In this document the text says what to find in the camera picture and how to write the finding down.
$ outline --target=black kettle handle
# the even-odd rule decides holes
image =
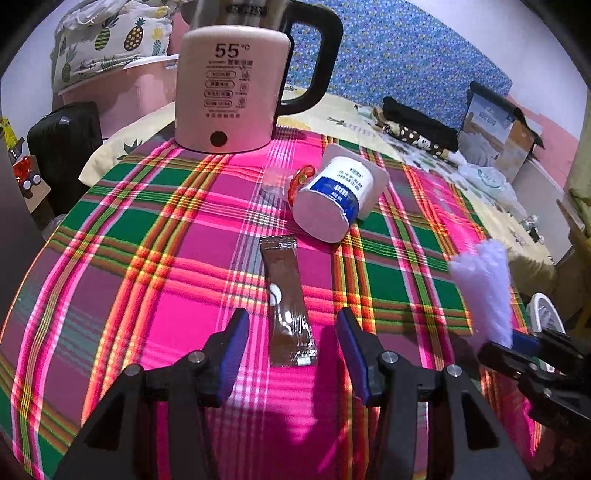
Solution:
[[[292,1],[288,18],[287,34],[290,33],[294,23],[300,23],[318,30],[322,40],[310,86],[301,96],[282,100],[277,109],[279,115],[300,113],[320,102],[329,87],[336,57],[339,54],[340,41],[343,38],[343,22],[329,8]]]

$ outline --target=electric kettle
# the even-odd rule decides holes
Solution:
[[[227,154],[270,142],[278,115],[317,104],[330,83],[343,25],[328,8],[293,0],[199,0],[178,58],[176,141],[190,150]],[[322,35],[310,87],[282,101],[295,23]]]
[[[293,24],[313,27],[320,32],[322,41],[310,87],[300,97],[282,101],[277,114],[293,115],[308,110],[326,93],[343,38],[343,23],[331,9],[295,0],[196,0],[183,4],[181,14],[191,29],[208,25],[244,25],[283,32],[290,39]],[[285,78],[292,52],[293,48],[285,66]]]

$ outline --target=plaid tablecloth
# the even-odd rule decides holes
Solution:
[[[237,307],[251,331],[236,386],[209,413],[222,479],[361,479],[377,411],[352,395],[335,335],[349,305],[363,328],[411,362],[454,361],[527,458],[539,429],[514,385],[479,371],[469,315],[446,261],[486,236],[471,205],[442,179],[340,142],[388,169],[387,191],[339,245],[306,235],[259,188],[265,167],[320,164],[338,140],[278,129],[267,147],[204,156],[167,127],[113,168],[73,208],[27,274],[0,339],[0,428],[25,469],[51,478],[80,425],[121,370],[168,365],[201,348]],[[271,368],[258,241],[293,232],[316,367]],[[524,328],[513,295],[514,325]],[[417,476],[426,468],[419,408]],[[165,445],[160,477],[170,478]]]

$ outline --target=pineapple print fabric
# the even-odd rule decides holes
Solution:
[[[181,3],[131,0],[84,25],[64,22],[66,15],[56,35],[54,91],[137,59],[166,55],[173,30],[170,17]]]

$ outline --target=blue patterned wall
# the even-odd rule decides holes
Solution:
[[[455,30],[406,0],[320,0],[345,26],[329,92],[369,106],[392,96],[459,129],[466,91],[477,80],[506,96],[510,78]],[[320,45],[313,28],[295,25],[288,83],[310,84]]]

